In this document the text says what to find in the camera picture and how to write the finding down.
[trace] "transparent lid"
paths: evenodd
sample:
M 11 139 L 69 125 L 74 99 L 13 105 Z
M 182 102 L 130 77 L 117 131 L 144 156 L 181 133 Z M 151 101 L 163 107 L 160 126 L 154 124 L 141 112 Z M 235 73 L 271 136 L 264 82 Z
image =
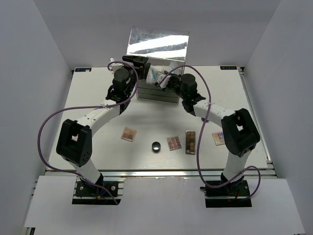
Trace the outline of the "transparent lid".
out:
M 185 62 L 189 32 L 133 26 L 127 55 Z

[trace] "purple hose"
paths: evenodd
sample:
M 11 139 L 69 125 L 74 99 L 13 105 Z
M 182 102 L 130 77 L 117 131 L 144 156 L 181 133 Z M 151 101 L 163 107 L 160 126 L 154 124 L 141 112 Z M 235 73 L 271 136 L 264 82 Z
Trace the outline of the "purple hose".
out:
M 109 69 L 109 66 L 111 64 L 116 64 L 116 63 L 120 63 L 120 64 L 124 64 L 124 65 L 127 65 L 129 67 L 131 67 L 134 71 L 135 71 L 135 74 L 136 74 L 136 85 L 135 85 L 135 91 L 133 92 L 133 94 L 126 100 L 124 100 L 123 102 L 120 102 L 118 104 L 112 104 L 112 105 L 107 105 L 106 108 L 111 108 L 111 107 L 115 107 L 115 106 L 118 106 L 118 105 L 122 105 L 122 104 L 125 104 L 126 102 L 130 101 L 134 95 L 136 94 L 136 91 L 137 91 L 137 88 L 138 88 L 138 83 L 139 83 L 139 77 L 138 77 L 138 73 L 137 71 L 135 70 L 135 68 L 129 64 L 129 63 L 126 63 L 124 61 L 113 61 L 113 62 L 110 62 L 108 64 L 108 69 Z M 47 117 L 44 122 L 41 124 L 40 128 L 39 128 L 39 132 L 38 132 L 38 136 L 37 136 L 37 148 L 38 148 L 38 153 L 39 153 L 39 156 L 40 156 L 40 159 L 41 161 L 49 168 L 55 170 L 55 171 L 60 171 L 60 172 L 65 172 L 65 173 L 72 173 L 72 174 L 75 174 L 79 177 L 82 177 L 83 176 L 81 174 L 79 174 L 78 172 L 76 172 L 75 170 L 63 170 L 63 169 L 58 169 L 58 168 L 55 168 L 53 166 L 51 166 L 45 159 L 44 159 L 44 156 L 43 156 L 43 153 L 41 151 L 41 134 L 43 132 L 43 128 L 45 126 L 45 124 L 55 115 L 61 113 L 61 112 L 64 112 L 64 111 L 67 111 L 67 110 L 73 110 L 73 109 L 101 109 L 103 108 L 102 105 L 97 105 L 97 106 L 78 106 L 78 107 L 70 107 L 70 108 L 64 108 L 64 109 L 61 109 L 59 111 L 56 111 L 54 112 L 53 114 L 51 114 L 49 117 Z M 113 195 L 103 186 L 100 186 L 100 185 L 96 185 L 92 182 L 90 182 L 89 180 L 85 179 L 84 178 L 84 181 L 87 182 L 88 184 L 92 185 L 92 186 L 95 186 L 95 187 L 98 187 L 98 188 L 101 188 L 102 190 L 106 191 L 108 193 L 108 195 L 113 199 L 113 201 L 118 205 L 118 202 L 116 201 L 116 199 L 113 197 Z
M 199 176 L 200 176 L 201 180 L 204 182 L 205 186 L 207 186 L 208 188 L 221 188 L 221 187 L 224 187 L 225 185 L 231 183 L 234 179 L 236 179 L 238 176 L 240 176 L 240 175 L 241 175 L 243 172 L 245 172 L 246 170 L 248 170 L 248 169 L 250 169 L 250 168 L 254 168 L 254 169 L 256 169 L 256 170 L 258 171 L 258 175 L 259 175 L 258 185 L 257 185 L 255 191 L 254 191 L 249 197 L 244 198 L 243 200 L 246 200 L 246 199 L 251 198 L 251 197 L 256 193 L 256 191 L 259 189 L 259 186 L 260 186 L 260 183 L 261 183 L 261 172 L 260 172 L 260 170 L 259 170 L 257 167 L 255 167 L 255 166 L 253 166 L 253 165 L 250 165 L 250 166 L 246 167 L 245 169 L 243 169 L 243 171 L 239 172 L 239 173 L 238 173 L 237 175 L 235 175 L 233 178 L 231 178 L 230 180 L 228 180 L 227 182 L 225 182 L 225 183 L 223 183 L 223 184 L 221 184 L 221 185 L 216 185 L 216 186 L 215 186 L 215 185 L 210 185 L 210 184 L 208 184 L 208 183 L 205 181 L 205 179 L 204 179 L 204 177 L 203 177 L 203 175 L 202 175 L 202 173 L 201 173 L 201 169 L 200 169 L 199 149 L 200 149 L 200 143 L 201 143 L 201 138 L 202 138 L 203 130 L 204 130 L 206 121 L 207 121 L 207 119 L 208 119 L 208 117 L 209 117 L 209 113 L 210 113 L 210 109 L 211 109 L 211 100 L 212 100 L 212 98 L 211 98 L 210 89 L 209 89 L 209 87 L 208 87 L 208 85 L 207 85 L 207 83 L 206 83 L 204 77 L 201 75 L 201 73 L 200 73 L 197 69 L 195 69 L 194 67 L 192 67 L 192 66 L 190 66 L 190 65 L 181 65 L 181 66 L 177 66 L 176 68 L 172 69 L 171 71 L 169 71 L 169 72 L 165 75 L 165 77 L 159 82 L 159 84 L 161 84 L 161 83 L 167 78 L 167 76 L 169 76 L 169 74 L 171 74 L 173 71 L 175 71 L 176 69 L 182 68 L 182 67 L 191 68 L 191 69 L 193 69 L 193 70 L 200 76 L 200 78 L 201 78 L 202 81 L 204 82 L 204 85 L 205 85 L 205 87 L 206 87 L 206 89 L 207 89 L 207 92 L 208 92 L 208 95 L 209 95 L 209 107 L 208 107 L 208 109 L 207 109 L 207 112 L 206 112 L 206 115 L 205 115 L 205 118 L 204 118 L 204 121 L 203 121 L 201 130 L 200 130 L 200 133 L 199 133 L 199 140 L 198 140 L 198 144 L 197 144 L 197 157 L 196 157 L 196 159 L 197 159 L 197 169 L 198 169 Z

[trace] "purple cable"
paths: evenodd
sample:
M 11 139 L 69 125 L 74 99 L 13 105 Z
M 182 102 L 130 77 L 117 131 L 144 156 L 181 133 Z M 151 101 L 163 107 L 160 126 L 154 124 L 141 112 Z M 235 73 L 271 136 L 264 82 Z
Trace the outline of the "purple cable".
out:
M 261 183 L 261 172 L 260 172 L 260 170 L 259 170 L 257 167 L 255 167 L 255 166 L 253 166 L 253 165 L 250 165 L 250 166 L 246 167 L 245 169 L 243 169 L 243 171 L 239 172 L 239 173 L 238 173 L 237 175 L 235 175 L 233 178 L 231 178 L 230 180 L 228 180 L 227 182 L 225 182 L 225 183 L 223 183 L 223 184 L 221 184 L 221 185 L 216 185 L 216 186 L 215 186 L 215 185 L 210 185 L 210 184 L 208 184 L 208 183 L 205 181 L 205 179 L 204 179 L 204 177 L 203 177 L 203 175 L 202 175 L 202 173 L 201 173 L 201 169 L 200 169 L 199 149 L 200 149 L 200 143 L 201 143 L 201 138 L 202 138 L 202 134 L 203 134 L 203 131 L 204 131 L 204 127 L 205 127 L 206 121 L 207 121 L 207 119 L 208 119 L 208 117 L 209 117 L 209 113 L 210 113 L 210 109 L 211 109 L 211 99 L 212 99 L 212 98 L 211 98 L 210 89 L 209 89 L 209 87 L 208 87 L 208 85 L 207 85 L 207 83 L 206 83 L 204 77 L 201 75 L 201 73 L 200 73 L 197 69 L 195 69 L 194 67 L 192 67 L 192 66 L 190 66 L 190 65 L 181 65 L 181 66 L 177 66 L 176 68 L 172 69 L 171 71 L 169 71 L 169 72 L 165 75 L 165 77 L 159 82 L 159 84 L 161 84 L 161 83 L 167 78 L 167 76 L 169 76 L 169 74 L 171 74 L 173 71 L 175 71 L 176 69 L 182 68 L 182 67 L 191 68 L 191 69 L 193 69 L 193 70 L 200 76 L 200 78 L 201 78 L 202 81 L 204 82 L 204 85 L 205 85 L 205 87 L 206 87 L 206 89 L 207 89 L 207 92 L 208 92 L 208 95 L 209 95 L 209 107 L 208 107 L 208 109 L 207 109 L 207 112 L 206 112 L 206 115 L 205 115 L 205 118 L 204 118 L 204 121 L 203 121 L 201 130 L 200 130 L 200 133 L 199 133 L 199 140 L 198 140 L 198 144 L 197 144 L 197 157 L 196 157 L 196 158 L 197 158 L 197 169 L 198 169 L 199 176 L 200 176 L 201 180 L 204 182 L 204 184 L 205 184 L 208 188 L 221 188 L 221 187 L 224 187 L 225 185 L 231 183 L 234 179 L 236 179 L 238 176 L 240 176 L 241 174 L 243 174 L 246 170 L 248 170 L 248 169 L 250 169 L 250 168 L 254 168 L 254 169 L 257 170 L 258 175 L 259 175 L 258 185 L 257 185 L 255 191 L 254 191 L 249 197 L 244 198 L 244 199 L 242 199 L 242 200 L 246 200 L 246 199 L 251 198 L 251 197 L 256 193 L 256 191 L 259 189 L 259 186 L 260 186 L 260 183 Z
M 108 69 L 109 66 L 111 64 L 116 64 L 116 63 L 121 63 L 121 64 L 124 64 L 124 65 L 127 65 L 129 67 L 131 67 L 134 71 L 135 71 L 135 74 L 136 74 L 136 85 L 135 85 L 135 91 L 133 92 L 133 94 L 126 100 L 124 100 L 123 102 L 120 102 L 118 104 L 112 104 L 112 105 L 107 105 L 105 106 L 106 108 L 111 108 L 111 107 L 115 107 L 115 106 L 118 106 L 118 105 L 122 105 L 122 104 L 125 104 L 126 102 L 130 101 L 133 96 L 135 95 L 135 93 L 137 92 L 137 88 L 138 88 L 138 83 L 139 83 L 139 77 L 138 77 L 138 73 L 137 71 L 135 70 L 135 68 L 129 64 L 129 63 L 126 63 L 124 61 L 113 61 L 113 62 L 110 62 L 108 64 Z M 70 107 L 70 108 L 64 108 L 64 109 L 60 109 L 59 111 L 56 111 L 54 112 L 53 114 L 51 114 L 50 116 L 48 116 L 44 122 L 41 124 L 40 128 L 39 128 L 39 132 L 38 132 L 38 136 L 37 136 L 37 149 L 38 149 L 38 153 L 39 153 L 39 156 L 40 156 L 40 159 L 41 161 L 49 168 L 55 170 L 55 171 L 60 171 L 60 172 L 65 172 L 65 173 L 72 173 L 72 174 L 75 174 L 79 177 L 82 177 L 83 180 L 85 182 L 87 182 L 88 184 L 94 186 L 94 187 L 98 187 L 98 188 L 101 188 L 102 190 L 106 191 L 108 193 L 108 195 L 113 199 L 113 201 L 118 205 L 118 202 L 116 201 L 116 199 L 113 197 L 113 195 L 103 186 L 100 186 L 100 185 L 96 185 L 92 182 L 90 182 L 89 180 L 85 179 L 81 174 L 79 174 L 78 172 L 76 172 L 75 170 L 63 170 L 63 169 L 58 169 L 56 167 L 53 167 L 51 166 L 45 159 L 44 159 L 44 156 L 43 156 L 43 153 L 41 151 L 41 134 L 43 132 L 43 128 L 44 126 L 46 125 L 46 123 L 55 115 L 61 113 L 61 112 L 64 112 L 64 111 L 67 111 L 67 110 L 73 110 L 73 109 L 102 109 L 103 106 L 102 105 L 96 105 L 96 106 L 77 106 L 77 107 Z

